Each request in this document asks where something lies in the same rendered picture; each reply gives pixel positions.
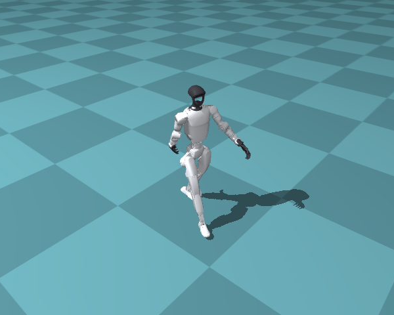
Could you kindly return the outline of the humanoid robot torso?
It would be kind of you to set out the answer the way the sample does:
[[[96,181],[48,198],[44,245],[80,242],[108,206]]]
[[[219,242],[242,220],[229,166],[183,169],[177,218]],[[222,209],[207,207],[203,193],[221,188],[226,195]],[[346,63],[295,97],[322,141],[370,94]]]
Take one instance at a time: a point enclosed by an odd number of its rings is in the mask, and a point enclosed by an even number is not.
[[[192,107],[191,109],[196,108]],[[191,109],[184,110],[188,114],[187,121],[183,124],[184,132],[191,141],[191,144],[186,148],[186,153],[190,152],[194,159],[198,159],[204,151],[204,146],[201,145],[202,141],[206,139],[209,131],[210,110],[204,103],[200,111]]]

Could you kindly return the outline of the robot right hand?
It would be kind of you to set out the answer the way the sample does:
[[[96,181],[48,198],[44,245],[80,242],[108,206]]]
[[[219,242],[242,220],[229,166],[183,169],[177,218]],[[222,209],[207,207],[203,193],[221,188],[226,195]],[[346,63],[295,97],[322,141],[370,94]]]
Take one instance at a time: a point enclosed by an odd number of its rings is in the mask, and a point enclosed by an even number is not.
[[[169,147],[170,147],[170,146],[169,146]],[[179,151],[176,152],[176,150],[178,150],[178,149],[176,149],[176,146],[175,146],[175,145],[171,147],[171,150],[172,150],[174,153],[179,154],[179,153],[178,153]]]

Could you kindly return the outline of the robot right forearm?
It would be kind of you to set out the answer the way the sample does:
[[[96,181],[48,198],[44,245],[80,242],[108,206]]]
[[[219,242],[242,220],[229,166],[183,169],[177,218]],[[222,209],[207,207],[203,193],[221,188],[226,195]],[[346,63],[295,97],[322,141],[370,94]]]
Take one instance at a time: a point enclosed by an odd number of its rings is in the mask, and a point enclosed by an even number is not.
[[[169,142],[170,148],[171,148],[172,146],[176,145],[176,144],[177,144],[177,141],[178,141],[178,139],[173,138],[173,134],[174,134],[174,131],[173,131],[172,134],[171,134],[171,140],[170,140],[170,142]]]

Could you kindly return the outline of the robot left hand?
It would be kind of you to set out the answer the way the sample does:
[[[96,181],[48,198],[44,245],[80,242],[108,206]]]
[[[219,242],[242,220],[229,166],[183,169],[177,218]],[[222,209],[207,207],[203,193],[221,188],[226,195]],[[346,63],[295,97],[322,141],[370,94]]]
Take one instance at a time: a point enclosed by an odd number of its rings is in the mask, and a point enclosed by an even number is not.
[[[237,141],[237,143],[239,144],[238,146],[240,146],[240,147],[243,149],[243,151],[245,151],[245,153],[246,153],[246,158],[249,159],[250,156],[251,156],[251,154],[250,154],[250,152],[248,151],[248,148],[243,144],[243,142],[242,142],[240,139],[237,139],[236,141]]]

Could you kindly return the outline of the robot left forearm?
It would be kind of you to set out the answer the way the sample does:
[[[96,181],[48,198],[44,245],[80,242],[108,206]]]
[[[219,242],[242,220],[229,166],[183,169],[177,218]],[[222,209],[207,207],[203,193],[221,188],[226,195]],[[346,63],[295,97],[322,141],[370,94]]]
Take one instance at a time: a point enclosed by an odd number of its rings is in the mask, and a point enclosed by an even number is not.
[[[227,130],[225,131],[225,134],[236,144],[239,145],[237,143],[237,139],[240,139],[237,137],[237,135],[232,131],[232,129],[230,128],[230,126],[228,126]],[[241,140],[241,139],[240,139]],[[242,141],[242,140],[241,140]]]

